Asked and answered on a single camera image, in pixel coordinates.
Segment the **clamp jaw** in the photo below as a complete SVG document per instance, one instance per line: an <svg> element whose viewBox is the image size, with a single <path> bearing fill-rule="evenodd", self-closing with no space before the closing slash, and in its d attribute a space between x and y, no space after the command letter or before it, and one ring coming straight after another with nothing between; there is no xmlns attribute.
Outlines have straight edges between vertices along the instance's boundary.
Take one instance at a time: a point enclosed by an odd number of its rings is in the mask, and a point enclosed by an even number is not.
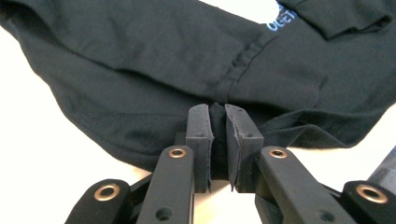
<svg viewBox="0 0 396 224"><path fill-rule="evenodd" d="M240 107L226 105L229 177L239 193L256 193L262 223L396 223L396 196L368 181L342 193L322 186L283 147L263 137ZM131 187L108 179L91 186L66 224L192 223L193 195L210 190L214 136L207 105L190 109L187 132L166 148L152 175Z"/></svg>

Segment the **black fabric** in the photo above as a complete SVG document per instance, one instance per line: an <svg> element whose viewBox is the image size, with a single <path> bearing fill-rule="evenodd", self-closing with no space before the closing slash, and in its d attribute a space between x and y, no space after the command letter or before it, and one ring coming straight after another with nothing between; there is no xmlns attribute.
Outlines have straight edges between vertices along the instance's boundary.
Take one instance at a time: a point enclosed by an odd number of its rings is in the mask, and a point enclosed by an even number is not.
<svg viewBox="0 0 396 224"><path fill-rule="evenodd" d="M65 115L122 161L152 171L189 108L212 105L216 179L222 104L244 107L267 146L352 147L395 103L394 1L279 3L257 24L196 0L3 0L0 24Z"/></svg>

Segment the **white background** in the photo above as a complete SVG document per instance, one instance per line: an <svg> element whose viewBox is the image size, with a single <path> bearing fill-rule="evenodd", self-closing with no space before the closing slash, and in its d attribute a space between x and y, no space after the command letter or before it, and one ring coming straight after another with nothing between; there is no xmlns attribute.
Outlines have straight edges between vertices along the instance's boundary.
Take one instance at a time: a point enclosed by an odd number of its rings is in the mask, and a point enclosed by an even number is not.
<svg viewBox="0 0 396 224"><path fill-rule="evenodd" d="M396 145L395 125L393 106L352 149L293 151L319 182L341 190L366 179ZM0 223L64 223L92 184L133 184L147 174L110 157L68 121L18 42L0 28ZM211 195L195 195L194 223L226 222L261 223L254 195L216 181Z"/></svg>

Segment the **hole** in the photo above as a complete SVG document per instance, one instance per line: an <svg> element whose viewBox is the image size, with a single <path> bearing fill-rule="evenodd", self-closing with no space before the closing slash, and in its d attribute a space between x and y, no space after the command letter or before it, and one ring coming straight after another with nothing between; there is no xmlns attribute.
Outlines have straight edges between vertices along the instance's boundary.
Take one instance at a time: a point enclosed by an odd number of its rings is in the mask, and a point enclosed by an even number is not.
<svg viewBox="0 0 396 224"><path fill-rule="evenodd" d="M358 194L365 200L372 203L387 203L388 197L381 190L371 187L369 185L358 185L356 187Z"/></svg>
<svg viewBox="0 0 396 224"><path fill-rule="evenodd" d="M120 193L120 187L116 184L103 185L93 194L93 197L99 202L106 202L114 199Z"/></svg>
<svg viewBox="0 0 396 224"><path fill-rule="evenodd" d="M112 193L114 193L114 189L108 188L108 189L103 189L103 190L100 192L100 195L106 197L106 196L111 195Z"/></svg>
<svg viewBox="0 0 396 224"><path fill-rule="evenodd" d="M172 210L164 207L164 208L160 208L157 211L155 217L160 221L166 221L169 220L172 217L172 215L173 215Z"/></svg>
<svg viewBox="0 0 396 224"><path fill-rule="evenodd" d="M371 190L371 189L364 189L363 192L373 198L379 198L378 193L376 193L375 191Z"/></svg>
<svg viewBox="0 0 396 224"><path fill-rule="evenodd" d="M175 156L179 156L179 155L183 154L183 151L182 150L173 150L172 154L174 154Z"/></svg>
<svg viewBox="0 0 396 224"><path fill-rule="evenodd" d="M281 152L281 151L274 151L273 153L276 156L283 156L283 152Z"/></svg>
<svg viewBox="0 0 396 224"><path fill-rule="evenodd" d="M169 156L172 158L182 158L186 155L186 150L175 148L169 151Z"/></svg>
<svg viewBox="0 0 396 224"><path fill-rule="evenodd" d="M319 217L321 220L323 220L325 222L334 222L335 221L334 215L328 211L325 211L325 210L319 211Z"/></svg>
<svg viewBox="0 0 396 224"><path fill-rule="evenodd" d="M280 150L280 149L273 149L273 150L271 150L271 151L270 151L270 155L271 155L272 157L280 158L280 159L283 159L283 158L288 157L288 153L286 153L285 151Z"/></svg>

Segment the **black plastic part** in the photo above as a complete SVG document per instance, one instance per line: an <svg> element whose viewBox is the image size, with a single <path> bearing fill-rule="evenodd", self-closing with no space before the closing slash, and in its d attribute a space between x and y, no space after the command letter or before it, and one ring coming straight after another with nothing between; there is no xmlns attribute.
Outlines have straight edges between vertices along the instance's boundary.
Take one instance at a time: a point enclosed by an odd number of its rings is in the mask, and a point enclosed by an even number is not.
<svg viewBox="0 0 396 224"><path fill-rule="evenodd" d="M229 178L239 193L256 191L258 172L255 160L259 157L264 137L247 111L235 105L226 105Z"/></svg>
<svg viewBox="0 0 396 224"><path fill-rule="evenodd" d="M151 178L137 224L192 223L194 155L189 147L168 147Z"/></svg>
<svg viewBox="0 0 396 224"><path fill-rule="evenodd" d="M368 181L376 183L396 194L396 147L376 168Z"/></svg>
<svg viewBox="0 0 396 224"><path fill-rule="evenodd" d="M379 203L367 198L377 199L375 191L358 193L359 186L370 186L385 195L386 202ZM390 224L396 223L396 196L389 190L367 181L351 181L344 185L341 204L358 223Z"/></svg>
<svg viewBox="0 0 396 224"><path fill-rule="evenodd" d="M259 213L262 224L281 224L283 221L283 214L277 204L269 201L256 194L254 199L257 212Z"/></svg>
<svg viewBox="0 0 396 224"><path fill-rule="evenodd" d="M268 189L258 193L272 194L282 211L282 223L356 223L291 151L265 147L259 166Z"/></svg>
<svg viewBox="0 0 396 224"><path fill-rule="evenodd" d="M103 186L118 186L119 193L113 199L108 201L98 201L94 195L99 188ZM114 190L108 192L102 191L102 194L111 194ZM124 205L130 193L129 185L122 180L107 179L92 185L84 195L79 199L72 209L66 224L113 224L126 223L127 216L122 215Z"/></svg>
<svg viewBox="0 0 396 224"><path fill-rule="evenodd" d="M136 223L140 210L142 209L143 201L145 201L151 178L152 175L148 175L130 187L131 194L122 212L123 217L128 217L129 221L127 223Z"/></svg>
<svg viewBox="0 0 396 224"><path fill-rule="evenodd" d="M210 188L210 149L213 139L207 105L192 107L187 122L186 146L194 151L196 193L205 193Z"/></svg>

